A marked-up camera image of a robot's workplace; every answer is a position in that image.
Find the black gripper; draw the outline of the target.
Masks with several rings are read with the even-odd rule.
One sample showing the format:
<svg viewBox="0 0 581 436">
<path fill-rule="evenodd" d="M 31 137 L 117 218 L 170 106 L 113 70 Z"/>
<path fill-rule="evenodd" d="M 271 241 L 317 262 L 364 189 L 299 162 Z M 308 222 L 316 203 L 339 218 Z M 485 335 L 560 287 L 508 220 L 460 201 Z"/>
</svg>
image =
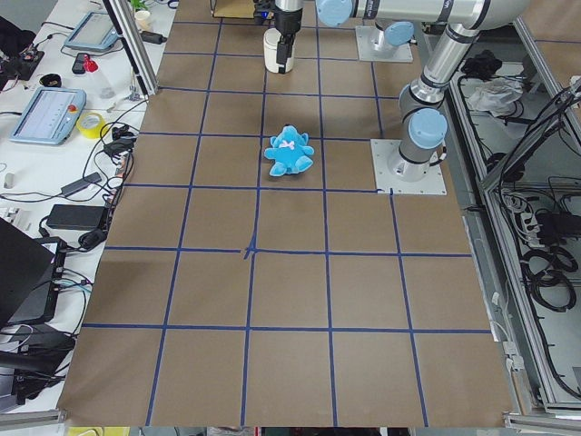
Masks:
<svg viewBox="0 0 581 436">
<path fill-rule="evenodd" d="M 300 10 L 274 11 L 275 28 L 281 33 L 282 40 L 277 43 L 276 63 L 278 74 L 290 72 L 294 66 L 293 45 L 300 31 Z"/>
</svg>

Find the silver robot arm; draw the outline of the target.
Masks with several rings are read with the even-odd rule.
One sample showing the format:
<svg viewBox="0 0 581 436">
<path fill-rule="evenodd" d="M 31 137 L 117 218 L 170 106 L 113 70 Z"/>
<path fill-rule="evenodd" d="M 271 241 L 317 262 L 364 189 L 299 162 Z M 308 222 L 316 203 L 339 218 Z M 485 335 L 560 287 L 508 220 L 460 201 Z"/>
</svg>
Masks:
<svg viewBox="0 0 581 436">
<path fill-rule="evenodd" d="M 419 78 L 400 92 L 403 136 L 390 165 L 401 180 L 412 183 L 424 178 L 433 153 L 444 142 L 448 121 L 439 107 L 450 78 L 478 35 L 478 30 L 448 24 Z"/>
<path fill-rule="evenodd" d="M 336 27 L 350 18 L 393 19 L 447 23 L 424 67 L 424 79 L 444 84 L 482 30 L 513 22 L 528 7 L 528 1 L 318 1 L 318 18 Z"/>
</svg>

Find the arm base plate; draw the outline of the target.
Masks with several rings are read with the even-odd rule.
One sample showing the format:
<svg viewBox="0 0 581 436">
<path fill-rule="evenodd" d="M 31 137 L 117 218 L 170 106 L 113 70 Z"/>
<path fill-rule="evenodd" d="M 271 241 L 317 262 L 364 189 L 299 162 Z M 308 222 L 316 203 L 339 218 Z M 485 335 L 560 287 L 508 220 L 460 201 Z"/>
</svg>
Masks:
<svg viewBox="0 0 581 436">
<path fill-rule="evenodd" d="M 446 195 L 447 189 L 434 151 L 427 163 L 410 163 L 399 154 L 400 140 L 370 141 L 376 190 L 384 194 Z"/>
<path fill-rule="evenodd" d="M 360 61 L 384 63 L 413 61 L 409 44 L 414 34 L 411 22 L 396 22 L 386 29 L 360 25 L 355 31 Z"/>
</svg>

